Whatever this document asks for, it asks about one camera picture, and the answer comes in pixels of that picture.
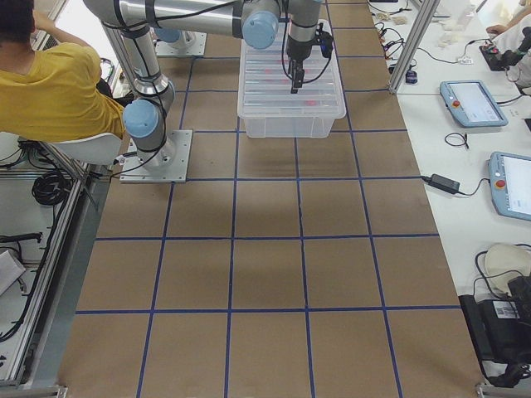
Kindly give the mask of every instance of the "person's hand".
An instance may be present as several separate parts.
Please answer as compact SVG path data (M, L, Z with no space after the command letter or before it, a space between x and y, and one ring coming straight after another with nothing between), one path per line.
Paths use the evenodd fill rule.
M44 32L50 32L56 27L56 24L43 12L33 10L33 20L35 28Z
M505 25L493 25L492 27L487 27L487 33L493 35L500 35L505 32L508 28Z

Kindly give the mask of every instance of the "yellow shirt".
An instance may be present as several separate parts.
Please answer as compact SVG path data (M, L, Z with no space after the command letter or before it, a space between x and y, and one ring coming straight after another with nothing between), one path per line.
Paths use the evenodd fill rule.
M47 142L122 138L123 108L95 88L100 75L96 51L72 43L36 51L27 75L0 70L0 131Z

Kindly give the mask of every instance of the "person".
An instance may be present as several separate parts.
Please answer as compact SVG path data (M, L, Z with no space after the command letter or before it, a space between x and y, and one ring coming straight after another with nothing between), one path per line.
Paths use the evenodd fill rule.
M106 132L122 138L123 107L96 89L97 52L33 10L33 0L0 0L0 10L0 131L52 143ZM36 29L60 44L34 51Z
M525 27L531 27L531 6L527 6L516 14L507 25L493 25L487 27L486 31L489 34L497 35L492 41L503 54L507 50L516 51L518 49L524 39L522 30ZM529 54L525 55L516 66L511 66L507 76L520 89L531 87L531 58Z

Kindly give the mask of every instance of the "container lid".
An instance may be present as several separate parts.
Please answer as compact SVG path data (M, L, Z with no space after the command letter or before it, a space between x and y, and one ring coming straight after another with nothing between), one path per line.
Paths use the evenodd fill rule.
M319 20L330 32L328 21ZM241 44L240 83L238 87L238 116L243 119L272 117L320 117L340 119L345 113L343 86L339 78L335 52L323 75L316 81L291 94L291 80L282 68L282 56L287 70L289 61L281 54L284 24L280 25L273 44L256 50L244 41ZM316 77L326 65L319 46L304 61L305 80Z

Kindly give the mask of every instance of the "tablet screen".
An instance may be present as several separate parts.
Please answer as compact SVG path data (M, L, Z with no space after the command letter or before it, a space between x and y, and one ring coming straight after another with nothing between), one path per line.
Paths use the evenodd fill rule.
M531 215L531 161L503 156L509 210Z
M470 122L497 122L501 118L478 83L449 85Z

